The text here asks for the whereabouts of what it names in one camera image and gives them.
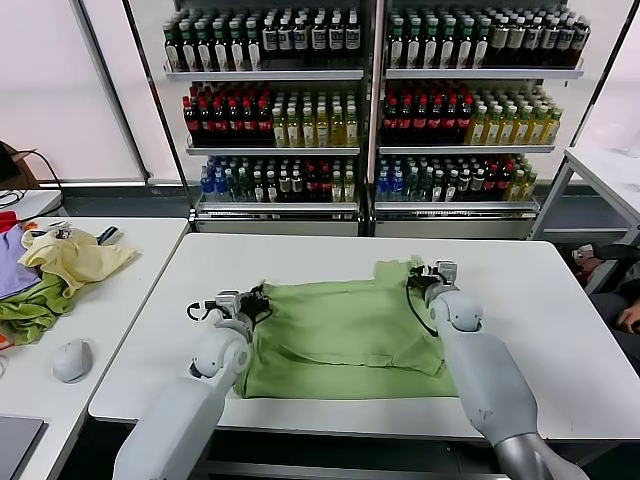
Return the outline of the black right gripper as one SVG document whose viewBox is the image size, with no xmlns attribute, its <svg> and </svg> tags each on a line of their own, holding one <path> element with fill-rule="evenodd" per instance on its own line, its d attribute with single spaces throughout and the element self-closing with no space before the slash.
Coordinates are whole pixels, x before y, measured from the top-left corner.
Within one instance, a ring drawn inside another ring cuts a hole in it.
<svg viewBox="0 0 640 480">
<path fill-rule="evenodd" d="M 424 260 L 419 260 L 418 255 L 411 256 L 407 279 L 407 292 L 409 294 L 417 292 L 419 295 L 424 295 L 428 289 L 442 283 L 443 275 L 436 267 L 430 267 Z"/>
</svg>

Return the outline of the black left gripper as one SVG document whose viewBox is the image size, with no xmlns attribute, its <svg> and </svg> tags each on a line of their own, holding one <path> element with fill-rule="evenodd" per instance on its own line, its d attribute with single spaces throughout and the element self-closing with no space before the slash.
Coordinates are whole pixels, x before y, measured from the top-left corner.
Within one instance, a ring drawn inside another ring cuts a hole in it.
<svg viewBox="0 0 640 480">
<path fill-rule="evenodd" d="M 272 291 L 272 285 L 262 283 L 249 292 L 241 293 L 236 318 L 251 328 L 268 319 L 273 314 L 270 303 Z"/>
</svg>

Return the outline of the bystander hand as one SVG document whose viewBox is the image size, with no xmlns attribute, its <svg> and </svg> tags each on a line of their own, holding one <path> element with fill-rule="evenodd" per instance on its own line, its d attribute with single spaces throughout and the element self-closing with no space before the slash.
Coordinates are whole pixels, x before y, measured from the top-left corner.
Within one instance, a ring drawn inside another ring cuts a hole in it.
<svg viewBox="0 0 640 480">
<path fill-rule="evenodd" d="M 635 302 L 633 305 L 626 308 L 619 316 L 617 320 L 617 327 L 619 330 L 630 334 L 639 333 L 640 323 L 640 303 Z"/>
</svg>

